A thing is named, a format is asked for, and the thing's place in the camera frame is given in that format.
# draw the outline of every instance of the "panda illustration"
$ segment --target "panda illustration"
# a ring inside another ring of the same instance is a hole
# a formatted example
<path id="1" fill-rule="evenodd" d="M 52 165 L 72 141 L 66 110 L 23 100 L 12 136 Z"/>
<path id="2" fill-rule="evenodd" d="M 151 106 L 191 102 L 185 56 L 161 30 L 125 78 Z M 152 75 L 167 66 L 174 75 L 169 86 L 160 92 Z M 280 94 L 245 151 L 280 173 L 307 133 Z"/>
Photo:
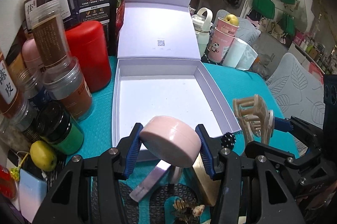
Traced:
<path id="1" fill-rule="evenodd" d="M 219 48 L 219 44 L 217 42 L 214 42 L 212 44 L 211 50 L 212 50 L 212 52 L 219 53 L 218 48 Z"/>

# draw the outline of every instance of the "black polka dot object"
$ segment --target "black polka dot object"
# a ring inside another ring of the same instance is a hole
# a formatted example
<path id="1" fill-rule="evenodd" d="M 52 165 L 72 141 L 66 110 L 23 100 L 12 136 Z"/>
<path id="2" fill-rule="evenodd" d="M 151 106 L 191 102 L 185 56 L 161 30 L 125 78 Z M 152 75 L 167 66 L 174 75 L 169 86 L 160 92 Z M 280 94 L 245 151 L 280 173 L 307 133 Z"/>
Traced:
<path id="1" fill-rule="evenodd" d="M 223 148 L 229 148 L 233 150 L 235 142 L 236 142 L 236 138 L 233 133 L 227 132 L 221 137 L 221 145 Z"/>

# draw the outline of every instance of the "qr code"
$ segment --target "qr code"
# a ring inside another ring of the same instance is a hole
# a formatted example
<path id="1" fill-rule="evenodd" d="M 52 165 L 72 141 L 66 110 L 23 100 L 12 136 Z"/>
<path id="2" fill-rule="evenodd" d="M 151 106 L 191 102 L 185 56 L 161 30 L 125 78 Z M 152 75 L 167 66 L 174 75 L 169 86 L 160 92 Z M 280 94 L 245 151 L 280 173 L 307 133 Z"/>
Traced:
<path id="1" fill-rule="evenodd" d="M 158 40 L 158 46 L 165 46 L 164 40 Z"/>

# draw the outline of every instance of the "yellow pear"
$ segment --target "yellow pear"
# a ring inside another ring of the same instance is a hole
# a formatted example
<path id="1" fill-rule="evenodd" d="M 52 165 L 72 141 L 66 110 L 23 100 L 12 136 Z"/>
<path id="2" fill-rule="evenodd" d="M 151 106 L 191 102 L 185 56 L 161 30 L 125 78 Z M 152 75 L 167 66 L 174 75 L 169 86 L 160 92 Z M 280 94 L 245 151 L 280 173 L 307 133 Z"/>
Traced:
<path id="1" fill-rule="evenodd" d="M 239 26 L 238 18 L 233 14 L 228 14 L 226 17 L 223 18 L 227 23 L 230 23 L 236 27 Z"/>
<path id="2" fill-rule="evenodd" d="M 42 140 L 32 144 L 30 157 L 34 164 L 45 172 L 53 171 L 56 167 L 57 157 L 53 148 Z"/>

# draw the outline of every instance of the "teal tablecloth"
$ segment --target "teal tablecloth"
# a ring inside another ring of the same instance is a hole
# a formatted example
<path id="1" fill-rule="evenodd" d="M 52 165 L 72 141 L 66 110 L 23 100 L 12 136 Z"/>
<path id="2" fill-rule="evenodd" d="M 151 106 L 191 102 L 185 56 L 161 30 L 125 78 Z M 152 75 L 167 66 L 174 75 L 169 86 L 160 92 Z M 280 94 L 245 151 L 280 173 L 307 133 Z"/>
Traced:
<path id="1" fill-rule="evenodd" d="M 112 95 L 114 91 L 117 59 L 115 57 L 110 57 L 110 64 L 112 68 L 111 82 L 103 90 L 93 93 L 94 110 L 86 120 L 80 122 L 80 126 L 84 130 L 85 137 L 83 146 L 77 152 L 77 154 L 82 155 L 83 158 L 98 156 L 109 149 L 112 145 Z M 274 110 L 275 116 L 283 118 L 280 108 L 276 104 L 266 84 L 259 75 L 217 65 L 204 65 L 214 78 L 215 82 L 218 84 L 220 90 L 224 94 L 231 107 L 233 106 L 232 100 L 234 98 L 243 98 L 252 96 L 254 94 L 259 94 L 266 101 L 268 108 Z M 270 145 L 285 151 L 289 151 L 298 157 L 295 143 L 289 133 L 274 131 L 274 136 L 271 138 Z M 238 134 L 234 151 L 240 154 L 243 151 L 243 147 L 243 135 Z M 158 161 L 137 163 L 134 173 L 125 182 L 125 184 L 131 189 L 134 189 L 150 173 L 157 162 Z M 179 182 L 180 184 L 188 185 L 191 189 L 193 189 L 200 200 L 201 196 L 198 191 L 198 187 L 195 183 L 195 180 L 190 177 L 190 173 L 188 171 L 184 172 Z M 167 183 L 168 179 L 166 175 L 155 187 L 155 189 Z M 139 224 L 147 224 L 150 222 L 150 196 L 155 189 L 153 189 L 152 192 L 145 196 L 145 198 L 139 203 Z M 172 224 L 174 222 L 174 217 L 169 213 L 172 210 L 172 202 L 172 198 L 169 198 L 165 202 L 166 224 Z M 205 212 L 200 218 L 200 223 L 208 220 L 209 218 L 209 208 L 206 208 Z"/>

